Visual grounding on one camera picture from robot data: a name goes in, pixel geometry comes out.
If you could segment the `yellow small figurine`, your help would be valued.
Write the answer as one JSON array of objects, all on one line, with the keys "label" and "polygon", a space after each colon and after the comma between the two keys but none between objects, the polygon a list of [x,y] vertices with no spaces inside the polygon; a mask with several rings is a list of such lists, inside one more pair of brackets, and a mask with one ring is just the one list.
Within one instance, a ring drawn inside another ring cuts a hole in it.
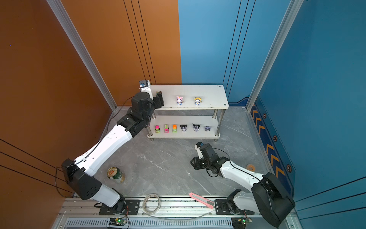
[{"label": "yellow small figurine", "polygon": [[201,97],[195,97],[194,98],[194,104],[196,106],[199,106],[202,103],[202,98]]}]

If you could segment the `orange green toy car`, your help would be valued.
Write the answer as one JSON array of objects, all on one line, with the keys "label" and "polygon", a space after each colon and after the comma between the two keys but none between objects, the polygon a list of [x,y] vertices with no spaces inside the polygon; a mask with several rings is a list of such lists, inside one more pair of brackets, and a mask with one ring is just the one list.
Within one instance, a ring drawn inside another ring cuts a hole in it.
[{"label": "orange green toy car", "polygon": [[177,125],[173,125],[172,132],[173,132],[173,133],[177,133],[177,132],[178,132]]}]

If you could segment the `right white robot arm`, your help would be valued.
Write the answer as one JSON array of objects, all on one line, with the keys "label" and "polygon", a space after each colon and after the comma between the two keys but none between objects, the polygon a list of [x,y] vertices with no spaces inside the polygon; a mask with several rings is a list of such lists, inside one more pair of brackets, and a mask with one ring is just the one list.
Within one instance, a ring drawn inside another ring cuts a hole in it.
[{"label": "right white robot arm", "polygon": [[210,177],[225,178],[245,188],[236,189],[225,200],[217,202],[217,214],[243,215],[246,218],[249,213],[257,213],[278,228],[295,208],[292,196],[276,175],[242,168],[229,156],[218,156],[210,144],[198,142],[194,148],[197,156],[190,163],[195,170],[205,170]]}]

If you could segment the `pink toy car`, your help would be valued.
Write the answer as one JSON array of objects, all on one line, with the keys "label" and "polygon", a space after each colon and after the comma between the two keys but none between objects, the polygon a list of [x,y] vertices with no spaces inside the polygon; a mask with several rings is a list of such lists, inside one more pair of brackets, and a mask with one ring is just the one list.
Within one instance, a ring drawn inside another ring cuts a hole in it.
[{"label": "pink toy car", "polygon": [[169,130],[169,125],[168,125],[168,124],[165,124],[165,125],[164,125],[164,132],[165,132],[165,133],[169,133],[169,132],[170,132],[170,130]]}]

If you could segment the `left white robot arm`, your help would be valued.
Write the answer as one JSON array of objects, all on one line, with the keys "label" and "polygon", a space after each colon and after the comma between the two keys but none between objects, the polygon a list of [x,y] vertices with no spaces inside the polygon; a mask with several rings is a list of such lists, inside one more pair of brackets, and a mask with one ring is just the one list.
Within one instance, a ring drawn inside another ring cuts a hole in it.
[{"label": "left white robot arm", "polygon": [[104,185],[94,175],[122,145],[147,128],[155,109],[163,106],[161,91],[154,97],[148,92],[139,92],[132,97],[131,108],[101,141],[75,160],[63,161],[62,170],[69,187],[81,199],[98,201],[107,206],[113,214],[121,214],[125,209],[124,196]]}]

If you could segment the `black purple figurine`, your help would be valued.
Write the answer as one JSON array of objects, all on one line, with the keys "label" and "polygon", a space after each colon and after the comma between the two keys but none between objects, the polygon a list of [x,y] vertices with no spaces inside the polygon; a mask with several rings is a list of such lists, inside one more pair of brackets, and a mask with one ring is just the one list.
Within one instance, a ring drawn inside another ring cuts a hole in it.
[{"label": "black purple figurine", "polygon": [[200,129],[200,126],[201,126],[201,125],[199,125],[199,124],[193,124],[193,130],[194,130],[195,132],[198,132],[198,131],[199,131],[199,129]]},{"label": "black purple figurine", "polygon": [[181,131],[182,132],[186,132],[187,131],[187,124],[185,125],[180,125]]}]

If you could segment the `pink small figurine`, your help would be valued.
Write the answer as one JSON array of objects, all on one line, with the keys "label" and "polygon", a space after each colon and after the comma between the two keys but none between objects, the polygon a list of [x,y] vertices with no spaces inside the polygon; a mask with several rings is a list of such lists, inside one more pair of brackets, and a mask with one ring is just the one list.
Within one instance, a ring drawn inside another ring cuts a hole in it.
[{"label": "pink small figurine", "polygon": [[182,96],[178,96],[177,99],[176,99],[176,104],[178,106],[181,106],[183,104],[183,97]]}]

